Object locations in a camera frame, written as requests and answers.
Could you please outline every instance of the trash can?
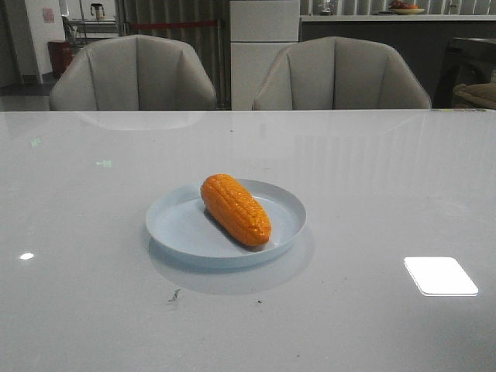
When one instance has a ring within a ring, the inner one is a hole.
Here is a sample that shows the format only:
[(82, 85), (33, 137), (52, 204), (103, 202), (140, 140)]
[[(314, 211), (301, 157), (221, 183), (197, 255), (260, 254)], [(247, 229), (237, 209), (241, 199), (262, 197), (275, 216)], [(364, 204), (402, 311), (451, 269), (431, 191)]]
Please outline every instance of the trash can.
[(58, 79), (72, 62), (71, 45), (65, 40), (52, 40), (48, 42), (48, 52), (53, 77)]

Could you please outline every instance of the orange corn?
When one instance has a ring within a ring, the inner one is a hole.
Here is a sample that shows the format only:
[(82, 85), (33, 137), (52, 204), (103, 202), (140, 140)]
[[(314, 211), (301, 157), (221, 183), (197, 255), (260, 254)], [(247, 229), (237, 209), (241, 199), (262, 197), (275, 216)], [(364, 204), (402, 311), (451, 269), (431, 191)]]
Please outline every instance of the orange corn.
[(201, 198), (214, 219), (247, 246), (269, 241), (270, 220), (264, 207), (236, 179), (214, 174), (201, 186)]

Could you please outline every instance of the white table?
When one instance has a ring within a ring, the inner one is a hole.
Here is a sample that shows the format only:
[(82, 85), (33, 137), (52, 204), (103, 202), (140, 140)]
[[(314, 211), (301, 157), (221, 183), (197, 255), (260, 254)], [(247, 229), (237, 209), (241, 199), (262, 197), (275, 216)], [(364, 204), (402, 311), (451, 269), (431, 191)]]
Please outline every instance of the white table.
[[(218, 172), (300, 198), (288, 252), (150, 244), (149, 206)], [(496, 370), (495, 112), (7, 112), (0, 190), (1, 371)], [(423, 295), (405, 257), (478, 295)]]

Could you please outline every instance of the chair backrest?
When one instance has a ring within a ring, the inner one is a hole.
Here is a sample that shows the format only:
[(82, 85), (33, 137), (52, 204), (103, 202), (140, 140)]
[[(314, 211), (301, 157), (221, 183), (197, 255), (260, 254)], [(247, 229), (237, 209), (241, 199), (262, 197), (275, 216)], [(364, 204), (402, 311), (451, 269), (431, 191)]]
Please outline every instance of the chair backrest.
[(64, 111), (214, 109), (216, 94), (187, 43), (133, 35), (79, 51), (50, 93)]
[(338, 36), (276, 56), (255, 110), (429, 109), (430, 97), (391, 46)]

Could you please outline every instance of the plate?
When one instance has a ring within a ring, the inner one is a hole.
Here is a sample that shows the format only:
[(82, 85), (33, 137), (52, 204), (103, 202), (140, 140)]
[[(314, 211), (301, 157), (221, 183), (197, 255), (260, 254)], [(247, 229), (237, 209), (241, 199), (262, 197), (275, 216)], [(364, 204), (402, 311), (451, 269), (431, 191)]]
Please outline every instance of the plate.
[(173, 257), (200, 267), (248, 267), (271, 260), (291, 247), (305, 226), (304, 205), (273, 184), (238, 180), (265, 208), (272, 233), (257, 252), (232, 239), (205, 211), (201, 182), (172, 191), (155, 201), (146, 213), (148, 232)]
[(396, 14), (400, 14), (402, 16), (410, 15), (410, 14), (419, 14), (425, 11), (425, 9), (392, 9), (389, 8), (392, 12)]

